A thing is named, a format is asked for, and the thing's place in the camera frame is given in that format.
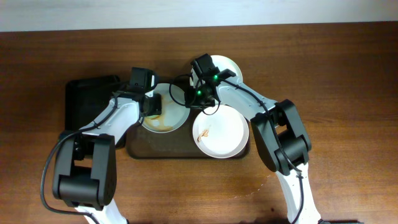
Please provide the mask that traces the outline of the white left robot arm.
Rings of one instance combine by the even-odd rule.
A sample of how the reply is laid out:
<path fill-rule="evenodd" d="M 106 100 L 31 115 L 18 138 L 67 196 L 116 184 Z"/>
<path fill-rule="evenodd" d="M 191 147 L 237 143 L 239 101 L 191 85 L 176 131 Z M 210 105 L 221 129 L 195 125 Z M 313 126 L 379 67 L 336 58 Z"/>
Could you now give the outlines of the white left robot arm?
<path fill-rule="evenodd" d="M 49 157 L 55 159 L 52 193 L 89 223 L 127 223 L 113 197 L 116 145 L 146 116 L 160 115 L 158 93 L 116 92 L 108 106 L 77 131 L 64 131 Z"/>

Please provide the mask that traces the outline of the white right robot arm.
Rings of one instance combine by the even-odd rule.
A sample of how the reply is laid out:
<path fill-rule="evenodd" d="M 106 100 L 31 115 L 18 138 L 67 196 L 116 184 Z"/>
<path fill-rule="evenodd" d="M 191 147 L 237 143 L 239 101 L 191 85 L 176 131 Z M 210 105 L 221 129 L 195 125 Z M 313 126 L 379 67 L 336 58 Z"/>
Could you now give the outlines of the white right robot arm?
<path fill-rule="evenodd" d="M 295 105 L 262 96 L 229 69 L 193 71 L 188 77 L 189 106 L 203 108 L 220 102 L 250 121 L 261 161 L 279 179 L 288 221 L 321 223 L 308 180 L 312 144 Z"/>

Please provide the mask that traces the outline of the white plate with sauce stain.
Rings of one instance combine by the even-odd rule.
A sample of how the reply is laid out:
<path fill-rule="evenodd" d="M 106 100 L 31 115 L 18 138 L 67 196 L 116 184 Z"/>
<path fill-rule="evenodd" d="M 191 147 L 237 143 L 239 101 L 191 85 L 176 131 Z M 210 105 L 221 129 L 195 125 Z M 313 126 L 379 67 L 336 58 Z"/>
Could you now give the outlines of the white plate with sauce stain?
<path fill-rule="evenodd" d="M 162 96 L 162 113 L 157 120 L 144 119 L 143 127 L 154 133 L 169 133 L 181 127 L 189 117 L 190 109 L 177 104 L 170 96 L 169 83 L 160 83 L 154 93 Z"/>

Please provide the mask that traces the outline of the green yellow sponge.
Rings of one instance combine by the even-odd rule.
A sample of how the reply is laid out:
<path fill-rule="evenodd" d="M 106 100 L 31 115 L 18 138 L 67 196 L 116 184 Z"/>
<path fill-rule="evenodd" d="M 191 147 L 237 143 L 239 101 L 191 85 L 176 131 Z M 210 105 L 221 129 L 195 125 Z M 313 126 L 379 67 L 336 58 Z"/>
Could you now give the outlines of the green yellow sponge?
<path fill-rule="evenodd" d="M 151 120 L 157 120 L 160 118 L 160 115 L 151 115 L 151 116 L 146 116 L 145 119 L 151 119 Z"/>

